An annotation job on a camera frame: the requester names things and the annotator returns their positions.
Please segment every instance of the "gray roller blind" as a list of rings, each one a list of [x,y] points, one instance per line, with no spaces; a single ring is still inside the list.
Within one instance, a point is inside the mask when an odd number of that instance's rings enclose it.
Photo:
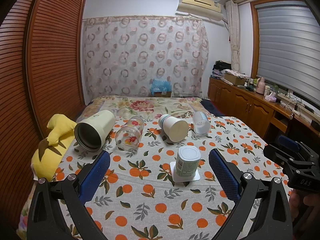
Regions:
[[[256,5],[260,50],[258,76],[320,105],[320,27],[303,1]]]

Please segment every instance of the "metal bolt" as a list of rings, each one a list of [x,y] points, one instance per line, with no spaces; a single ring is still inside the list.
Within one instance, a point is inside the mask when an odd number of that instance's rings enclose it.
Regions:
[[[39,181],[38,181],[39,184],[43,184],[44,182],[45,182],[45,178],[41,178],[41,179],[39,179]]]
[[[279,179],[278,177],[273,178],[273,180],[275,181],[275,183],[279,184],[281,182],[281,179]]]
[[[252,175],[250,173],[243,174],[245,179],[252,179]]]
[[[67,178],[68,178],[68,180],[74,180],[76,178],[76,176],[77,175],[73,173],[73,174],[68,175]]]

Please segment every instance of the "wooden louvered door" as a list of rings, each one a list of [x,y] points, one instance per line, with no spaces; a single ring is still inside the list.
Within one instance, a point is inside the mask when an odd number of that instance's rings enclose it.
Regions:
[[[53,114],[83,109],[80,29],[85,0],[36,0],[28,32],[28,85],[44,137]]]
[[[33,184],[30,160],[40,141],[23,72],[32,4],[17,0],[0,26],[0,216],[13,227]]]

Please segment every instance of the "yellow stuffed animal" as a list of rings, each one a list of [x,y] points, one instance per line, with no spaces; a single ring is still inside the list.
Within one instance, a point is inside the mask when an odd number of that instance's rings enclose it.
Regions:
[[[48,122],[47,128],[52,129],[48,137],[39,143],[31,159],[34,180],[45,177],[52,180],[54,173],[66,153],[74,136],[76,122],[63,114],[55,114]]]

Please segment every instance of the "patterned curtain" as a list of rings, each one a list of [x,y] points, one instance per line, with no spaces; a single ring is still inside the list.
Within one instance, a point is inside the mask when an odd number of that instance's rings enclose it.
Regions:
[[[240,72],[240,19],[238,4],[233,1],[226,3],[229,34],[231,42],[231,67]]]
[[[157,79],[171,82],[175,96],[200,97],[208,53],[204,23],[197,18],[87,19],[86,89],[91,99],[105,95],[147,97],[153,79]]]

